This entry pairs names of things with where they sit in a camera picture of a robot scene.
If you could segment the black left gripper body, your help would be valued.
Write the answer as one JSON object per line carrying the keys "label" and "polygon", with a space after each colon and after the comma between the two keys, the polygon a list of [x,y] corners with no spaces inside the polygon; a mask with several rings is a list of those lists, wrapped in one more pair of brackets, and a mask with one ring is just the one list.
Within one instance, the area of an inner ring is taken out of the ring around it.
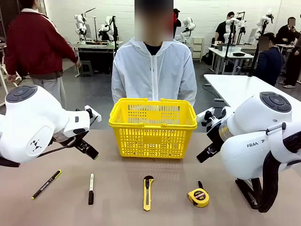
{"label": "black left gripper body", "polygon": [[84,137],[88,134],[89,131],[85,131],[79,134],[76,134],[72,137],[67,137],[63,134],[62,131],[55,133],[53,135],[53,141],[56,143],[59,143],[62,146],[67,146],[67,147],[77,147],[81,146],[83,144],[86,144],[86,141],[84,141]]}

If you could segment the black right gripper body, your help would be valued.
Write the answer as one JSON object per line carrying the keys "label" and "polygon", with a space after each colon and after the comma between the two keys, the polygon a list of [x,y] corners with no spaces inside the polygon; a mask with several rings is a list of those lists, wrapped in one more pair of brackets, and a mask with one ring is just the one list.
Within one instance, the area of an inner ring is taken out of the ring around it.
{"label": "black right gripper body", "polygon": [[219,134],[219,127],[220,126],[209,126],[206,128],[206,135],[212,141],[211,145],[207,147],[209,152],[220,152],[224,143]]}

